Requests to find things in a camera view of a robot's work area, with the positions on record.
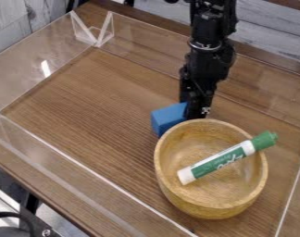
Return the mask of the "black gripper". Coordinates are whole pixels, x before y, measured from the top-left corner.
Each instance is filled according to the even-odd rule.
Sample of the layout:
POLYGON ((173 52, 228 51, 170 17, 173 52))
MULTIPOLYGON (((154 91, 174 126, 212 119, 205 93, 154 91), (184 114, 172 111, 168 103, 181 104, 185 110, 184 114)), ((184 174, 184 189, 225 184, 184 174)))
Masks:
POLYGON ((186 119, 204 119, 210 112, 213 91, 217 83, 228 77, 237 52, 231 40, 224 40, 216 47, 205 47, 196 40, 189 40, 189 47, 180 70, 180 102, 188 102, 186 119))

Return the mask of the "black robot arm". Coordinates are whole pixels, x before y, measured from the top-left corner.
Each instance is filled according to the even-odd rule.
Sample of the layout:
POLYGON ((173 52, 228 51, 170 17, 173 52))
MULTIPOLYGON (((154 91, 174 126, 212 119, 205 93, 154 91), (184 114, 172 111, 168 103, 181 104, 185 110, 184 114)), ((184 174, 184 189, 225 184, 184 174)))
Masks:
POLYGON ((190 52, 180 69, 180 102, 186 120, 204 119, 218 82, 228 77, 237 52, 231 34, 237 30, 237 0, 184 0, 190 4, 190 52))

